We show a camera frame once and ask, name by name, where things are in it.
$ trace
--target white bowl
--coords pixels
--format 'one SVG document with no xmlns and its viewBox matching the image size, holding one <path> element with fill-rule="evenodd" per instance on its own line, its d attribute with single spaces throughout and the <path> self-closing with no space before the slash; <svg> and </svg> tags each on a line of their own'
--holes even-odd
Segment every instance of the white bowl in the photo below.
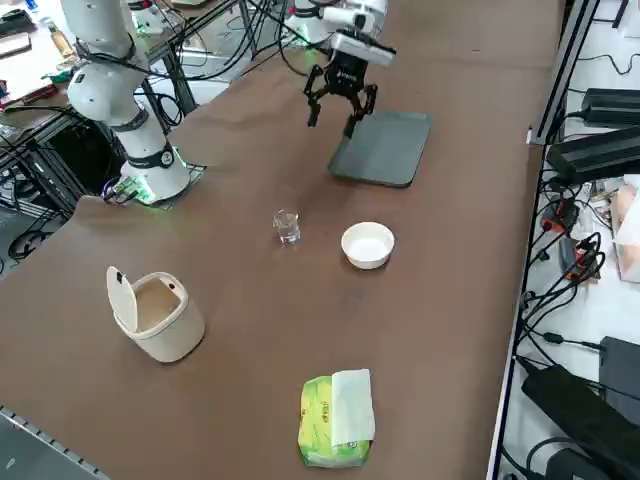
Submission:
<svg viewBox="0 0 640 480">
<path fill-rule="evenodd" d="M 349 261 L 362 270 L 384 265 L 391 255 L 395 239 L 384 225 L 363 222 L 352 225 L 342 235 L 342 251 Z"/>
</svg>

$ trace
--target clear glass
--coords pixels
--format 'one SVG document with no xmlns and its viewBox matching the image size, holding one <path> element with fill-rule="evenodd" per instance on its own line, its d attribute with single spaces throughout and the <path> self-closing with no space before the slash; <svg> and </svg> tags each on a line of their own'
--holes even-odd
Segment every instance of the clear glass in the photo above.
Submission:
<svg viewBox="0 0 640 480">
<path fill-rule="evenodd" d="M 287 209 L 278 210 L 273 216 L 273 226 L 278 231 L 278 236 L 283 244 L 288 245 L 300 241 L 300 226 L 296 212 Z"/>
</svg>

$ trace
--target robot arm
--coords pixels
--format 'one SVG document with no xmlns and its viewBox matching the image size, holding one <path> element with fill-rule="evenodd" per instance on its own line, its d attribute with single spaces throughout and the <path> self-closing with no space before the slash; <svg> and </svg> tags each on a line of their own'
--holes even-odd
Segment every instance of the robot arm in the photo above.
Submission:
<svg viewBox="0 0 640 480">
<path fill-rule="evenodd" d="M 83 42 L 79 51 L 107 54 L 148 70 L 131 15 L 120 0 L 62 0 L 62 8 L 69 28 Z M 122 175 L 144 188 L 143 202 L 154 203 L 183 191 L 189 171 L 176 158 L 157 118 L 134 99 L 145 77 L 117 63 L 89 60 L 76 72 L 67 93 L 78 113 L 113 131 L 128 157 Z"/>
<path fill-rule="evenodd" d="M 318 101 L 323 96 L 339 95 L 347 98 L 353 107 L 344 129 L 344 135 L 351 138 L 357 123 L 373 113 L 375 107 L 378 87 L 365 84 L 369 63 L 389 66 L 396 51 L 376 41 L 387 13 L 387 0 L 343 0 L 340 6 L 335 6 L 338 3 L 339 0 L 330 4 L 296 0 L 294 16 L 298 15 L 308 23 L 308 32 L 326 32 L 323 40 L 330 39 L 332 50 L 325 68 L 313 67 L 304 89 L 311 108 L 308 125 L 316 125 L 321 108 Z M 318 21 L 323 29 L 318 28 Z M 321 76 L 325 84 L 314 91 L 313 85 Z M 364 102 L 360 100 L 361 92 L 365 95 Z"/>
</svg>

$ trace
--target black cable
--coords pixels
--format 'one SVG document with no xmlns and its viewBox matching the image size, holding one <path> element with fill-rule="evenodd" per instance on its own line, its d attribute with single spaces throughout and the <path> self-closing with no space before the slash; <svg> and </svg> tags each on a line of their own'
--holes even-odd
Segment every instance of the black cable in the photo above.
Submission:
<svg viewBox="0 0 640 480">
<path fill-rule="evenodd" d="M 53 235 L 52 232 L 45 232 L 42 229 L 44 228 L 44 225 L 47 222 L 53 220 L 57 215 L 59 215 L 59 212 L 52 212 L 51 210 L 46 210 L 38 218 L 36 218 L 34 222 L 24 232 L 18 235 L 11 242 L 7 252 L 9 257 L 15 262 L 20 263 L 20 261 L 24 260 L 29 255 L 31 255 L 31 253 L 33 253 L 33 251 L 35 250 L 35 247 L 34 248 L 31 247 L 31 243 L 33 241 L 39 240 L 40 242 L 43 242 L 44 240 L 49 238 L 51 235 Z M 43 226 L 36 228 L 36 225 L 41 221 L 44 221 Z M 25 244 L 24 248 L 22 250 L 19 250 L 19 247 L 21 246 L 22 243 Z"/>
<path fill-rule="evenodd" d="M 169 125 L 170 127 L 177 127 L 178 125 L 180 125 L 180 123 L 182 122 L 182 120 L 185 117 L 185 113 L 184 110 L 182 110 L 182 108 L 180 108 L 180 104 L 178 103 L 178 101 L 175 99 L 175 97 L 172 97 L 171 95 L 168 95 L 166 93 L 156 93 L 153 92 L 149 95 L 147 95 L 144 92 L 138 92 L 138 93 L 134 93 L 135 96 L 145 96 L 147 97 L 147 100 L 149 100 L 150 102 L 153 101 L 155 103 L 156 109 L 158 114 L 160 115 L 160 118 L 162 119 L 162 121 Z M 173 104 L 176 106 L 176 108 L 178 109 L 178 113 L 176 114 L 175 117 L 171 117 L 171 115 L 169 115 L 166 111 L 166 109 L 164 108 L 164 105 L 162 104 L 162 100 L 171 100 L 171 102 L 173 102 Z"/>
<path fill-rule="evenodd" d="M 269 2 L 269 0 L 264 0 L 263 1 L 264 4 L 267 4 L 268 2 Z M 266 10 L 262 9 L 262 8 L 259 8 L 259 11 L 261 13 L 265 13 L 266 12 Z M 251 18 L 251 20 L 249 21 L 250 26 L 253 26 L 253 20 L 255 20 L 256 18 L 261 18 L 262 17 L 262 15 L 260 15 L 260 17 L 258 15 L 259 15 L 259 13 L 258 13 L 258 10 L 257 10 L 254 13 L 253 17 Z M 235 57 L 235 60 L 233 60 L 232 63 L 226 65 L 225 67 L 223 67 L 219 71 L 217 71 L 215 73 L 212 73 L 210 75 L 195 75 L 195 76 L 192 76 L 192 77 L 186 77 L 186 76 L 183 76 L 183 75 L 176 75 L 176 74 L 171 73 L 171 72 L 167 72 L 166 74 L 163 74 L 163 73 L 160 73 L 160 72 L 156 72 L 154 70 L 141 68 L 141 67 L 139 67 L 137 65 L 133 65 L 133 64 L 129 63 L 126 60 L 114 57 L 112 55 L 108 55 L 108 54 L 105 54 L 105 53 L 91 53 L 90 51 L 88 51 L 86 49 L 86 47 L 84 47 L 84 46 L 82 46 L 80 44 L 78 44 L 78 54 L 81 57 L 86 58 L 86 59 L 91 60 L 91 61 L 94 61 L 96 63 L 115 63 L 117 65 L 120 65 L 120 66 L 125 67 L 125 68 L 129 68 L 131 70 L 136 70 L 138 72 L 142 72 L 142 73 L 145 73 L 147 75 L 152 75 L 152 76 L 165 78 L 165 79 L 169 79 L 169 80 L 204 81 L 204 80 L 211 80 L 213 78 L 219 77 L 220 75 L 223 75 L 224 73 L 228 72 L 229 70 L 231 70 L 233 67 L 235 67 L 238 64 L 238 62 L 242 59 L 244 54 L 251 47 L 251 41 L 249 41 L 249 42 L 247 42 L 247 45 L 244 48 L 244 50 L 242 50 L 242 52 L 240 52 L 242 44 L 245 42 L 245 40 L 248 37 L 249 30 L 251 30 L 251 32 L 252 32 L 252 38 L 255 38 L 255 34 L 254 34 L 255 29 L 253 27 L 252 28 L 248 28 L 247 31 L 245 31 L 245 34 L 244 34 L 242 40 L 240 41 L 240 44 L 238 45 L 238 48 L 236 49 L 236 51 L 234 52 L 234 54 L 231 57 L 231 58 Z"/>
<path fill-rule="evenodd" d="M 531 335 L 531 331 L 528 330 L 526 326 L 525 326 L 525 335 L 529 338 L 529 341 L 536 348 L 536 350 L 540 352 L 540 355 L 542 355 L 547 360 L 547 362 L 549 362 L 551 365 L 558 365 L 558 363 L 553 358 L 551 358 L 551 356 L 544 350 L 544 348 L 542 348 L 540 344 L 536 342 L 536 339 L 533 338 L 533 335 Z"/>
<path fill-rule="evenodd" d="M 559 291 L 568 291 L 569 289 L 575 288 L 576 289 L 576 295 L 577 295 L 577 288 L 579 285 L 583 284 L 584 282 L 589 281 L 593 275 L 595 275 L 597 272 L 600 271 L 600 269 L 602 268 L 602 266 L 604 265 L 604 262 L 606 260 L 606 256 L 604 253 L 602 252 L 596 252 L 594 254 L 594 261 L 596 260 L 596 258 L 601 258 L 601 261 L 595 266 L 595 268 L 593 267 L 593 265 L 589 266 L 589 271 L 587 272 L 586 275 L 584 275 L 583 277 L 581 277 L 579 280 L 573 280 L 569 283 L 569 285 L 567 287 L 564 287 L 563 289 L 559 290 Z M 571 270 L 573 270 L 576 265 L 578 264 L 578 262 L 582 261 L 582 259 L 580 260 L 576 260 L 567 270 L 565 270 L 565 272 L 563 272 L 562 276 L 547 290 L 547 294 L 552 292 L 556 286 L 558 286 L 560 284 L 560 282 L 562 282 L 562 280 L 565 279 L 565 276 L 567 275 L 568 272 L 570 272 Z M 564 303 L 561 306 L 565 306 L 568 303 L 570 303 L 571 301 L 573 301 L 573 299 L 575 298 L 575 295 L 572 294 L 571 299 Z M 549 305 L 551 302 L 553 302 L 555 300 L 551 299 L 547 302 L 544 302 L 543 300 L 540 300 L 538 302 L 538 304 L 534 307 L 533 311 L 526 317 L 523 319 L 523 330 L 524 330 L 524 334 L 518 339 L 518 341 L 516 342 L 516 345 L 519 345 L 522 340 L 526 337 L 527 333 L 529 332 L 529 330 L 534 330 L 542 321 L 542 319 L 544 317 L 546 317 L 547 315 L 549 315 L 549 313 L 551 313 L 551 311 L 546 312 L 544 315 L 538 317 L 536 319 L 536 321 L 533 323 L 533 325 L 529 325 L 529 320 L 533 317 L 533 315 L 535 315 L 536 313 L 538 313 L 542 308 L 546 307 L 547 305 Z"/>
<path fill-rule="evenodd" d="M 294 67 L 293 65 L 291 65 L 291 62 L 289 62 L 289 60 L 287 59 L 286 55 L 284 54 L 284 47 L 282 45 L 282 37 L 283 37 L 283 26 L 284 26 L 284 18 L 285 18 L 285 14 L 286 14 L 286 10 L 283 8 L 282 11 L 280 12 L 280 22 L 278 23 L 278 53 L 280 53 L 280 58 L 282 58 L 282 61 L 285 63 L 285 65 L 289 68 L 289 70 L 291 70 L 293 73 L 295 73 L 296 75 L 300 76 L 300 77 L 308 77 L 309 74 L 306 72 L 302 72 L 300 70 L 298 70 L 296 67 Z"/>
<path fill-rule="evenodd" d="M 231 27 L 231 25 L 230 25 L 230 24 L 231 24 L 231 22 L 235 22 L 236 20 L 241 20 L 241 17 L 238 15 L 237 17 L 233 17 L 231 20 L 229 20 L 229 21 L 227 22 L 227 28 L 228 28 L 229 30 L 231 30 L 232 32 L 239 32 L 239 31 L 241 31 L 241 30 L 244 30 L 244 27 L 240 27 L 240 28 L 232 28 L 232 27 Z"/>
<path fill-rule="evenodd" d="M 249 2 L 254 8 L 260 9 L 260 6 L 257 3 L 255 3 L 253 0 L 247 0 L 247 2 Z M 309 40 L 307 40 L 306 38 L 304 38 L 302 35 L 300 35 L 298 32 L 296 32 L 289 25 L 285 24 L 283 19 L 285 17 L 286 10 L 284 8 L 279 13 L 280 13 L 280 17 L 276 17 L 275 15 L 272 15 L 271 12 L 265 11 L 265 14 L 267 15 L 267 17 L 269 17 L 271 20 L 276 22 L 279 26 L 281 26 L 282 28 L 287 30 L 289 33 L 291 33 L 294 37 L 296 37 L 296 39 L 301 40 L 304 43 L 306 43 L 308 48 L 316 50 L 316 51 L 318 51 L 320 53 L 324 53 L 325 55 L 329 54 L 328 50 L 326 50 L 325 48 L 322 48 L 320 46 L 324 42 L 312 43 Z"/>
<path fill-rule="evenodd" d="M 588 202 L 584 202 L 582 200 L 576 200 L 576 203 L 584 205 L 586 208 L 591 210 L 595 215 L 596 220 L 598 220 L 598 223 L 603 227 L 605 227 L 606 229 L 608 229 L 609 231 L 613 232 L 613 226 L 611 225 L 611 223 L 607 222 L 604 218 L 602 218 L 602 216 L 598 213 L 598 211 L 595 208 L 593 208 L 593 205 L 591 205 Z"/>
<path fill-rule="evenodd" d="M 577 296 L 578 296 L 578 287 L 574 286 L 573 292 L 571 293 L 571 296 L 567 300 L 565 300 L 562 303 L 558 303 L 557 305 L 554 305 L 552 308 L 550 308 L 549 310 L 544 312 L 540 317 L 538 317 L 538 319 L 536 320 L 536 323 L 532 327 L 528 327 L 528 328 L 534 329 L 545 317 L 551 315 L 553 312 L 555 312 L 557 310 L 560 310 L 562 307 L 566 307 L 571 302 L 573 302 L 576 299 Z"/>
<path fill-rule="evenodd" d="M 535 445 L 531 451 L 529 451 L 529 454 L 527 455 L 527 462 L 526 462 L 526 470 L 527 472 L 532 472 L 531 470 L 531 462 L 533 460 L 533 457 L 535 456 L 535 454 L 544 446 L 546 445 L 550 445 L 552 443 L 568 443 L 571 445 L 576 445 L 582 449 L 584 449 L 587 452 L 595 452 L 597 455 L 602 456 L 604 458 L 606 458 L 608 461 L 615 463 L 618 467 L 622 467 L 624 469 L 629 469 L 629 470 L 634 470 L 633 467 L 631 467 L 630 465 L 627 464 L 627 462 L 621 460 L 620 458 L 617 457 L 617 455 L 615 455 L 612 452 L 606 452 L 606 451 L 602 451 L 602 450 L 596 450 L 595 447 L 593 447 L 593 445 L 590 445 L 587 442 L 583 442 L 581 440 L 575 440 L 573 438 L 569 438 L 569 437 L 551 437 L 551 438 L 547 438 L 546 440 L 543 440 L 542 442 L 538 443 L 537 445 Z"/>
<path fill-rule="evenodd" d="M 86 119 L 85 117 L 80 115 L 79 113 L 76 113 L 71 108 L 55 107 L 53 105 L 52 106 L 14 105 L 14 106 L 5 108 L 3 110 L 3 113 L 8 114 L 8 113 L 26 111 L 26 110 L 49 110 L 49 111 L 52 111 L 52 112 L 61 113 L 63 115 L 68 115 L 69 117 L 73 117 L 76 120 L 80 120 L 82 123 L 87 123 L 89 121 L 88 119 Z"/>
<path fill-rule="evenodd" d="M 615 69 L 616 73 L 622 77 L 624 75 L 628 75 L 629 72 L 631 72 L 631 70 L 633 69 L 633 59 L 635 57 L 640 57 L 640 53 L 634 53 L 633 55 L 631 55 L 631 57 L 629 57 L 629 64 L 627 65 L 627 69 L 626 70 L 621 70 L 620 67 L 618 67 L 618 65 L 616 64 L 616 61 L 613 59 L 613 57 L 611 55 L 609 55 L 608 53 L 606 53 L 604 55 L 596 55 L 595 57 L 579 58 L 578 61 L 579 62 L 589 62 L 591 60 L 598 60 L 600 58 L 606 58 L 606 59 L 609 60 L 609 62 L 611 62 L 611 66 Z"/>
<path fill-rule="evenodd" d="M 600 345 L 599 343 L 587 342 L 587 341 L 584 341 L 584 340 L 568 340 L 568 339 L 564 338 L 562 335 L 560 335 L 559 333 L 555 333 L 555 332 L 540 333 L 540 332 L 535 331 L 532 328 L 530 328 L 529 331 L 531 333 L 533 333 L 534 335 L 538 335 L 539 337 L 542 337 L 545 342 L 550 343 L 552 345 L 563 345 L 563 344 L 567 343 L 567 344 L 570 344 L 570 345 L 579 345 L 579 346 L 582 346 L 582 347 L 587 347 L 587 348 L 590 348 L 592 350 L 597 350 L 599 352 L 604 352 L 606 350 L 606 348 L 604 346 Z"/>
<path fill-rule="evenodd" d="M 513 458 L 511 455 L 509 455 L 509 452 L 507 452 L 507 449 L 504 447 L 504 445 L 502 445 L 502 449 L 501 449 L 500 451 L 501 451 L 502 455 L 504 456 L 504 458 L 506 458 L 506 459 L 507 459 L 507 461 L 508 461 L 511 465 L 513 465 L 513 467 L 514 467 L 518 472 L 520 472 L 522 475 L 524 475 L 524 476 L 525 476 L 525 478 L 526 478 L 526 476 L 527 476 L 527 470 L 526 470 L 522 465 L 520 465 L 520 464 L 516 461 L 516 459 L 515 459 L 515 458 Z"/>
</svg>

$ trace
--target paper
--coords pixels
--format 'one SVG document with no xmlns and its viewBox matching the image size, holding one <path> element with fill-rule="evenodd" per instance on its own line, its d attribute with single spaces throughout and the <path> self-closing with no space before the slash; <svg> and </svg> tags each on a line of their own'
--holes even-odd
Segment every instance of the paper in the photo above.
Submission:
<svg viewBox="0 0 640 480">
<path fill-rule="evenodd" d="M 613 241 L 618 245 L 640 244 L 640 195 L 637 193 Z"/>
<path fill-rule="evenodd" d="M 331 446 L 373 440 L 376 432 L 369 370 L 331 376 Z"/>
</svg>

